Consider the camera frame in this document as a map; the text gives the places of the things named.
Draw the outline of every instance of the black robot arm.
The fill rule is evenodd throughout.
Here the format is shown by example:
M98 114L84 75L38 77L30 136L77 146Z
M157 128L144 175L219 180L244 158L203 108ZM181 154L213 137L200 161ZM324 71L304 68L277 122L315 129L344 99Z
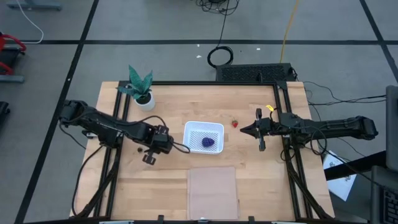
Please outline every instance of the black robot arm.
M293 113L281 113L280 122L261 117L261 109L257 109L255 122L241 129L241 132L260 139L260 151L266 148L263 136L289 135L291 144L304 147L311 140L347 136L372 140L378 134L373 120L363 116L331 121L312 121L302 119Z
M102 146L117 148L121 143L119 137L122 135L147 146L149 149L146 150L143 161L151 165L156 161L153 153L168 154L174 143L165 125L153 126L143 121L121 121L88 106L84 101L66 100L59 121L66 127L81 126L96 134Z

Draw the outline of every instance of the potted plant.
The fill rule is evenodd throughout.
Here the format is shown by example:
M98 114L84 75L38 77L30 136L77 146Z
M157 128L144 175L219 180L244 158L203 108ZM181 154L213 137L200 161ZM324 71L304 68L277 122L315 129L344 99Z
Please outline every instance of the potted plant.
M130 83L126 87L117 87L118 91L131 95L142 110L152 110L155 107L155 99L150 89L153 79L152 71L143 80L130 65L129 73Z

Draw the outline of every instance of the yellow cable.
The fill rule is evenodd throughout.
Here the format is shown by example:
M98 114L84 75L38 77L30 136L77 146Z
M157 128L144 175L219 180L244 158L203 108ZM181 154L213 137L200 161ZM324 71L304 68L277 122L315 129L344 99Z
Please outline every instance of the yellow cable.
M299 4L299 0L296 0L296 4L294 4L294 8L293 8L293 12L290 15L290 19L289 19L289 24L287 24L287 28L285 31L285 36L284 36L284 41L282 43L282 52L280 53L280 60L279 63L282 63L282 59L284 58L284 51L285 51L285 42L286 42L286 37L287 37L287 33L289 33L289 29L292 26L293 23L293 18L294 18L294 14L296 12L297 9L297 5Z

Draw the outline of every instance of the white plastic basket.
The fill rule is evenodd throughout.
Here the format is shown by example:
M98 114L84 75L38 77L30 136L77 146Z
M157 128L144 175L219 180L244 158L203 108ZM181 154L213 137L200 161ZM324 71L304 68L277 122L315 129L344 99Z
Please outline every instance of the white plastic basket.
M214 145L204 147L201 143L203 138L211 138ZM224 126L218 123L188 121L185 124L183 143L194 153L219 154L224 147Z

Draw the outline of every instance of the floor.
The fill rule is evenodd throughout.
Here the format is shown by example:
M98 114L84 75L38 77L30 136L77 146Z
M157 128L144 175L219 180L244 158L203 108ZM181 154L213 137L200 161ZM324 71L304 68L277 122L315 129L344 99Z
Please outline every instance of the floor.
M220 37L223 16L203 12L194 1L58 2L63 5L61 11L26 11L45 32L44 41L28 45L27 55L16 68L16 73L25 76L24 84L0 83L0 101L10 102L12 110L0 133L2 223L16 218L65 81L71 81L67 98L95 105L101 82L126 80L128 64L143 75L153 70L155 80L215 79L216 71L207 64L206 56ZM93 20L86 27L87 35L82 35L93 3L98 3L92 11ZM281 45L274 40L283 38L294 3L240 2L236 12L226 18L223 34L234 51L234 64L279 61ZM364 4L376 25L369 22ZM288 43L284 62L292 64L301 81L326 85L338 98L381 95L387 85L397 84L397 65L391 60L398 60L397 7L395 0L300 1L288 39L302 41ZM9 9L5 0L0 0L0 30L22 40L40 37L40 32L19 10ZM83 43L80 39L89 41L79 47ZM78 59L76 67L71 66L74 57L76 62ZM212 58L213 63L224 63L227 55L217 52ZM332 101L326 89L311 83L305 86L312 91L308 92L310 101ZM373 119L379 131L375 140L346 139L365 155L385 149L384 108L384 103L317 107L322 119L357 115ZM318 119L311 110L313 119ZM69 131L80 142L85 141L78 128ZM329 143L329 149L341 157L361 157L340 140ZM83 153L58 128L55 130L25 222L68 217ZM356 199L353 195L368 192L363 181L358 177L349 201ZM339 218L355 221L358 218L346 212L369 203L364 200L352 207L333 196L332 201Z

